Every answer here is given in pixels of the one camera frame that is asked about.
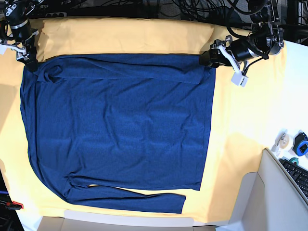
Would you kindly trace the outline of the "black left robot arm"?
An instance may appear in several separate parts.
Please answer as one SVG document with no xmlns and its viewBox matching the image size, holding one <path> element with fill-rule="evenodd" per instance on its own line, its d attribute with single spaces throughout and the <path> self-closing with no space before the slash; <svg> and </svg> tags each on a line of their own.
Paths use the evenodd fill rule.
<svg viewBox="0 0 308 231">
<path fill-rule="evenodd" d="M 199 56 L 199 64 L 207 67 L 231 66 L 235 72 L 246 75 L 251 66 L 248 61 L 269 59 L 270 55 L 278 54 L 284 47 L 283 28 L 275 0 L 249 0 L 248 11 L 237 7 L 238 1 L 229 1 L 231 9 L 227 13 L 226 27 L 229 35 L 224 40 L 215 40 L 210 49 Z M 231 15 L 237 11 L 249 15 L 251 32 L 248 36 L 235 33 L 231 27 Z"/>
</svg>

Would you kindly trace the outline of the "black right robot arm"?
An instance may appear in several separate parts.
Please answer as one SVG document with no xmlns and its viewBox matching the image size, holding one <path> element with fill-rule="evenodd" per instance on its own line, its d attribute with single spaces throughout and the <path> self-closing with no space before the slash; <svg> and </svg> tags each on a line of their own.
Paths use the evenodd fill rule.
<svg viewBox="0 0 308 231">
<path fill-rule="evenodd" d="M 43 3 L 42 0 L 6 0 L 3 5 L 4 17 L 0 19 L 0 53 L 6 49 L 16 52 L 16 60 L 26 69 L 38 69 L 35 36 L 37 29 L 31 27 L 28 15 Z"/>
</svg>

